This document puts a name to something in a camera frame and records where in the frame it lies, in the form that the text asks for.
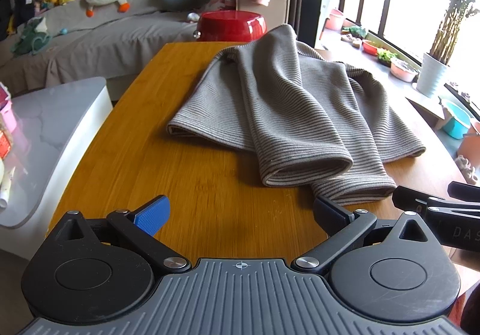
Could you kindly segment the grey striped knit garment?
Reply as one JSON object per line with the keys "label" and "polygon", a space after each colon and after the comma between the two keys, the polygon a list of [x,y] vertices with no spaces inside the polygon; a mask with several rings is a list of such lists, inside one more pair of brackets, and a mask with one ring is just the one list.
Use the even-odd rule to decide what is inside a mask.
{"label": "grey striped knit garment", "polygon": [[289,25],[218,52],[167,129],[254,152],[265,186],[340,205],[384,199],[386,164],[425,151],[371,73],[324,60]]}

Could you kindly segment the teal plastic basin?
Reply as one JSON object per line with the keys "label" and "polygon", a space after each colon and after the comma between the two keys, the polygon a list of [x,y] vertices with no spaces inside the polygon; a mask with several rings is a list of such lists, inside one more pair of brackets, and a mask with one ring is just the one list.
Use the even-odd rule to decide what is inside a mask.
{"label": "teal plastic basin", "polygon": [[442,130],[450,137],[461,140],[470,129],[470,115],[464,108],[451,102],[444,101],[444,107],[451,112],[451,119],[442,127]]}

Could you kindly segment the pink basin with plants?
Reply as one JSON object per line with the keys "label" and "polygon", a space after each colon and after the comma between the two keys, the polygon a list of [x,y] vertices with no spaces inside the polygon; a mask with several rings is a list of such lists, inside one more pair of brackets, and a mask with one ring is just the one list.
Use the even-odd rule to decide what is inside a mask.
{"label": "pink basin with plants", "polygon": [[411,83],[418,75],[418,71],[411,67],[406,61],[402,61],[397,57],[391,58],[391,74],[403,82]]}

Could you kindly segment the white marble coffee table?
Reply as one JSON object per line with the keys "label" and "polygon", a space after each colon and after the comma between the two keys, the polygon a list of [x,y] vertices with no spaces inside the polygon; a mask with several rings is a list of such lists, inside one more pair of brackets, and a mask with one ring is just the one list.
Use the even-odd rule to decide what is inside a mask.
{"label": "white marble coffee table", "polygon": [[102,77],[13,100],[17,125],[1,180],[2,250],[32,258],[72,174],[111,110]]}

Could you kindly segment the red plastic basin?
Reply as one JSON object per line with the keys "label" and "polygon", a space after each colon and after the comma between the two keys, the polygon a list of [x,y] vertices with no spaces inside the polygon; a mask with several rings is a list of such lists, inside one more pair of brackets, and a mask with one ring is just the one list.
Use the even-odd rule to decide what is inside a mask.
{"label": "red plastic basin", "polygon": [[364,39],[362,41],[362,50],[363,50],[363,53],[365,54],[377,56],[377,53],[380,49],[381,48],[378,47],[377,43],[373,41],[370,41],[368,39]]}

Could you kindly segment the pink storage box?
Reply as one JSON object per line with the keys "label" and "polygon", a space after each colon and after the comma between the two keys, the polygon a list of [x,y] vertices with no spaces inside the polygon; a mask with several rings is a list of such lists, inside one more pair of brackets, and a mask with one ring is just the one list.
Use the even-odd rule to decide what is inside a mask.
{"label": "pink storage box", "polygon": [[12,109],[11,94],[2,82],[0,82],[0,103],[1,117],[7,129],[13,132],[17,127],[17,121]]}

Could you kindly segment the pink plastic bucket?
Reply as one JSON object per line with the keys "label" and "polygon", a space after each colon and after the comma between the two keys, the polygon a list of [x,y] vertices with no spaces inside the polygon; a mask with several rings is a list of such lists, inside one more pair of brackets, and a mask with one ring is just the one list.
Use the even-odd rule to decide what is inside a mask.
{"label": "pink plastic bucket", "polygon": [[344,20],[344,14],[337,8],[334,8],[326,19],[325,27],[328,30],[340,31],[343,28]]}

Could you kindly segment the white potted plant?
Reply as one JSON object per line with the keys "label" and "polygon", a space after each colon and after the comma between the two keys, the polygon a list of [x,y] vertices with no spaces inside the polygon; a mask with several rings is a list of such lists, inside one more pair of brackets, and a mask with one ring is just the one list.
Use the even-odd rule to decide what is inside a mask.
{"label": "white potted plant", "polygon": [[458,40],[461,23],[479,14],[476,0],[449,0],[447,10],[435,34],[432,46],[423,56],[416,90],[427,97],[437,94],[444,83],[448,63]]}

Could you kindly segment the grey covered sofa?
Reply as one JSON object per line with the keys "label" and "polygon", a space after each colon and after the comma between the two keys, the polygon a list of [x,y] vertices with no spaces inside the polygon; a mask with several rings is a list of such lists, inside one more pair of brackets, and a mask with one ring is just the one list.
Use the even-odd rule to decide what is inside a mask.
{"label": "grey covered sofa", "polygon": [[28,21],[50,39],[37,53],[18,55],[24,27],[1,42],[1,82],[12,95],[75,82],[89,77],[117,79],[139,75],[167,43],[190,42],[195,25],[187,12],[169,12],[162,0],[128,0],[86,15],[84,0],[57,6]]}

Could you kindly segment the green dinosaur plush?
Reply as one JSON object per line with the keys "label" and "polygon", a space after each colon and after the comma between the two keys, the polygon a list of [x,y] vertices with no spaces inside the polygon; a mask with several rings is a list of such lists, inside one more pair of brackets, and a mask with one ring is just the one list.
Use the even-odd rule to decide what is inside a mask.
{"label": "green dinosaur plush", "polygon": [[26,23],[21,36],[10,51],[13,55],[37,55],[50,41],[47,19],[34,17]]}

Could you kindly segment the red round stool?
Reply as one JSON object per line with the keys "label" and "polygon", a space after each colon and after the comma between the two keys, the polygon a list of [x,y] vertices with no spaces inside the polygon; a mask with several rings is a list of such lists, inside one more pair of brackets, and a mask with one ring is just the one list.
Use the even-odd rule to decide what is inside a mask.
{"label": "red round stool", "polygon": [[258,13],[219,10],[200,16],[193,38],[199,42],[249,43],[266,32],[266,21]]}

